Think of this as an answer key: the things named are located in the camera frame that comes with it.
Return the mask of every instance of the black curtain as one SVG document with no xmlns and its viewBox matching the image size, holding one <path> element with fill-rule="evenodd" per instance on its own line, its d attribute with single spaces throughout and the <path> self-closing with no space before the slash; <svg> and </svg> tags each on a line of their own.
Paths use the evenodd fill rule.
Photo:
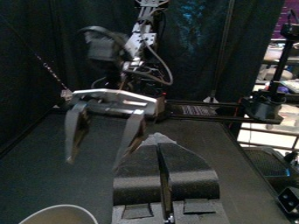
<svg viewBox="0 0 299 224">
<path fill-rule="evenodd" d="M 216 98 L 248 95 L 284 0 L 236 0 Z M 173 73 L 168 98 L 203 100 L 211 93 L 229 0 L 172 0 L 158 54 Z M 134 1 L 2 0 L 0 3 L 0 145 L 57 103 L 61 87 L 16 37 L 4 18 L 70 90 L 101 74 L 85 61 L 76 31 L 98 25 L 130 35 Z"/>
<path fill-rule="evenodd" d="M 0 1 L 0 16 L 0 146 L 5 147 L 54 105 L 60 86 L 26 47 L 57 72 L 48 3 Z"/>
</svg>

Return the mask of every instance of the dark backdrop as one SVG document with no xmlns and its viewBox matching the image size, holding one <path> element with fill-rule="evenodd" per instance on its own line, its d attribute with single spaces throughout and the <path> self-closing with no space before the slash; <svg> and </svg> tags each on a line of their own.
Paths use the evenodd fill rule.
<svg viewBox="0 0 299 224">
<path fill-rule="evenodd" d="M 70 90 L 89 88 L 101 76 L 88 67 L 78 28 L 98 25 L 130 34 L 137 12 L 133 0 L 14 0 L 0 13 L 44 57 Z M 225 47 L 217 99 L 247 95 L 283 0 L 236 0 Z M 228 0 L 172 0 L 158 53 L 173 73 L 168 97 L 203 100 L 211 92 Z M 60 86 L 0 17 L 0 145 L 54 105 Z"/>
</svg>

